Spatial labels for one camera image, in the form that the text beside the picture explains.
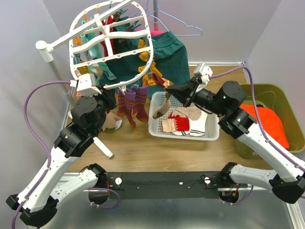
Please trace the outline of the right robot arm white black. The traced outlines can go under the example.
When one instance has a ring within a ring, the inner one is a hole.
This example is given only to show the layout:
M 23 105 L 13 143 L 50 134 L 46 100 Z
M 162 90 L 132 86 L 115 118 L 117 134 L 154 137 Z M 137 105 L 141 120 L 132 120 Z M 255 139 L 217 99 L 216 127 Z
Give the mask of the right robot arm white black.
M 229 162 L 221 170 L 220 183 L 225 187 L 248 184 L 272 191 L 280 200 L 294 204 L 305 192 L 305 163 L 293 156 L 273 138 L 261 130 L 258 117 L 248 114 L 240 106 L 246 94 L 236 81 L 225 82 L 214 94 L 201 89 L 195 77 L 182 85 L 165 89 L 184 107 L 194 104 L 221 118 L 220 128 L 232 138 L 257 153 L 272 169 L 262 170 Z

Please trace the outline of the white round clip hanger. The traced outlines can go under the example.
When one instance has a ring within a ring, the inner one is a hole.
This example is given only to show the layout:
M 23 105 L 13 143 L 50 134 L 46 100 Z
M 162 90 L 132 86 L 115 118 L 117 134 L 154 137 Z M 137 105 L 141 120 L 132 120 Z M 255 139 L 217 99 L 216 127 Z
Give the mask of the white round clip hanger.
M 141 71 L 139 74 L 135 75 L 132 79 L 127 81 L 121 81 L 116 84 L 111 85 L 105 85 L 104 89 L 110 90 L 114 88 L 118 88 L 123 94 L 126 91 L 126 86 L 130 85 L 139 79 L 141 79 L 150 69 L 151 64 L 153 63 L 153 43 L 152 43 L 152 37 L 150 33 L 149 24 L 147 21 L 145 10 L 135 1 L 133 0 L 109 0 L 105 2 L 101 2 L 97 5 L 92 5 L 84 10 L 84 12 L 89 12 L 95 8 L 99 9 L 100 7 L 111 5 L 112 3 L 116 3 L 117 5 L 109 8 L 107 11 L 101 14 L 95 14 L 94 18 L 85 24 L 81 25 L 78 28 L 75 28 L 75 25 L 77 24 L 78 20 L 81 18 L 82 13 L 80 13 L 74 20 L 74 22 L 71 25 L 70 31 L 68 34 L 64 35 L 57 41 L 53 42 L 50 47 L 52 49 L 55 49 L 55 47 L 58 47 L 60 44 L 64 44 L 65 42 L 69 42 L 69 55 L 70 55 L 70 70 L 72 73 L 72 76 L 74 77 L 74 80 L 71 81 L 70 86 L 77 88 L 77 91 L 80 92 L 82 95 L 88 95 L 93 96 L 100 94 L 100 90 L 96 86 L 95 77 L 91 74 L 83 74 L 81 75 L 78 68 L 83 66 L 90 66 L 96 63 L 104 63 L 109 60 L 113 59 L 119 59 L 125 56 L 130 55 L 136 55 L 138 53 L 147 52 L 148 54 L 148 60 L 146 62 L 145 68 L 143 71 Z M 113 15 L 114 13 L 118 12 L 122 8 L 126 7 L 127 5 L 132 4 L 135 7 L 137 7 L 141 14 L 139 17 L 134 18 L 128 18 L 124 21 L 119 22 L 113 22 L 111 24 L 105 24 L 103 25 L 102 21 L 104 19 L 107 19 L 109 16 Z M 139 31 L 135 32 L 125 32 L 125 31 L 111 31 L 112 27 L 116 27 L 119 25 L 127 24 L 129 22 L 135 22 L 143 20 L 145 23 L 145 28 Z M 96 36 L 95 38 L 91 39 L 90 41 L 87 41 L 85 44 L 79 45 L 77 47 L 73 46 L 72 39 L 93 33 L 96 31 L 102 32 L 101 35 Z M 122 52 L 118 54 L 113 53 L 113 48 L 111 45 L 111 40 L 114 39 L 135 39 L 135 38 L 147 38 L 146 47 L 136 49 L 133 51 L 128 52 Z M 106 51 L 108 52 L 107 57 L 101 57 L 99 59 L 95 60 L 89 60 L 86 62 L 82 62 L 79 64 L 73 63 L 73 58 L 76 54 L 82 53 L 85 51 L 89 51 L 91 48 L 93 48 L 95 45 L 99 44 L 100 42 L 105 42 L 106 45 Z

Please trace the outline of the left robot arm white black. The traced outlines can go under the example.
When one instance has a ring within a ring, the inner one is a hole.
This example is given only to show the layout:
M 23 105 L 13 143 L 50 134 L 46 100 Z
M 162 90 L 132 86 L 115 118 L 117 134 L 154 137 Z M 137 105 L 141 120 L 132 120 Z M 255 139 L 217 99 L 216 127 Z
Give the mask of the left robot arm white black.
M 67 169 L 102 131 L 106 113 L 116 107 L 114 89 L 100 85 L 97 89 L 97 95 L 83 95 L 72 108 L 72 122 L 60 131 L 52 149 L 45 148 L 47 161 L 34 179 L 22 192 L 7 198 L 7 205 L 25 225 L 40 228 L 55 216 L 60 205 L 77 193 L 106 187 L 107 172 L 98 164 L 87 166 L 77 177 L 58 186 Z

